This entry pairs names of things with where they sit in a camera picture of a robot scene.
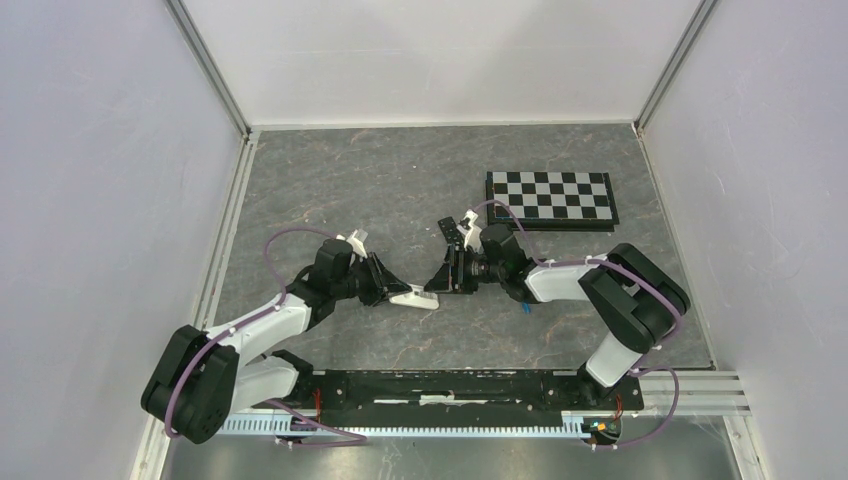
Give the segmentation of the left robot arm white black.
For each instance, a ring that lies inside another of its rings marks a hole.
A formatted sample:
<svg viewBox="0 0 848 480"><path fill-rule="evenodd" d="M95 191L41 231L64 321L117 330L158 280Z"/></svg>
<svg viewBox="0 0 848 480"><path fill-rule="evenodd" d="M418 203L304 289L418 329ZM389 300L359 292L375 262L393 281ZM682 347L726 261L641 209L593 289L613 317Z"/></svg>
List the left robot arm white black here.
<svg viewBox="0 0 848 480"><path fill-rule="evenodd" d="M439 305L433 293L392 274L356 235L327 239L313 263L266 304L208 331L191 325L176 330L142 392L141 408L163 422L168 436L200 444L231 414L256 404L281 399L290 407L306 405L313 379L268 351L353 298L368 307Z"/></svg>

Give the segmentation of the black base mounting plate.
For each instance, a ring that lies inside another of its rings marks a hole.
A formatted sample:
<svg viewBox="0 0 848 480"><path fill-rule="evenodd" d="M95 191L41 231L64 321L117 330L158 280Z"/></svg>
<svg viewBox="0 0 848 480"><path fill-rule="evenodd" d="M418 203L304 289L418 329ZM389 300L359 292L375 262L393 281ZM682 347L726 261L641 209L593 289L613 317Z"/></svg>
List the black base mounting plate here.
<svg viewBox="0 0 848 480"><path fill-rule="evenodd" d="M574 370L324 370L303 373L285 404L333 427L554 427L564 412L640 411L637 379L598 387Z"/></svg>

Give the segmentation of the white remote control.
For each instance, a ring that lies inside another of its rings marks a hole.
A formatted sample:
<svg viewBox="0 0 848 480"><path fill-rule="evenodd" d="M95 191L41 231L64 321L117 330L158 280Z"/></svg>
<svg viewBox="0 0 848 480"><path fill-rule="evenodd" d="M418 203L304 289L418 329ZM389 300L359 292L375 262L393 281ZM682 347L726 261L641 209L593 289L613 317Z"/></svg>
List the white remote control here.
<svg viewBox="0 0 848 480"><path fill-rule="evenodd" d="M439 299L436 293L426 292L419 285L411 285L410 288L409 292L391 296L389 302L393 305L424 310L437 310L439 308Z"/></svg>

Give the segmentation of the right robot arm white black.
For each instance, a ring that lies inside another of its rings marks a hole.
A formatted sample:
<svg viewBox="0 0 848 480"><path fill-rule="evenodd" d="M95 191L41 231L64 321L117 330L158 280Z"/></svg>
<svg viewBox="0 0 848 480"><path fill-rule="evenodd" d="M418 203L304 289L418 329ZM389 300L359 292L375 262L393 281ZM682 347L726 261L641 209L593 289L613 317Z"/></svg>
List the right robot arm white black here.
<svg viewBox="0 0 848 480"><path fill-rule="evenodd" d="M447 225L445 258L425 284L436 294L470 295L497 284L523 304L587 301L608 332L581 366L580 400L602 408L619 381L673 333L691 300L683 288L629 243L578 261L542 261L527 255L514 232L496 224L477 232Z"/></svg>

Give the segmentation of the black white chessboard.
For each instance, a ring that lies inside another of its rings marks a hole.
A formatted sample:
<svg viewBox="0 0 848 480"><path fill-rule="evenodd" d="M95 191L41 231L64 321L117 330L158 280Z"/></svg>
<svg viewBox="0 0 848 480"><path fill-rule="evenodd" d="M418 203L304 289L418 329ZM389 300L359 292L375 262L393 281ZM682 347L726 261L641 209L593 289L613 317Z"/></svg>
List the black white chessboard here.
<svg viewBox="0 0 848 480"><path fill-rule="evenodd" d="M527 231L612 232L620 223L606 172L489 171L487 222Z"/></svg>

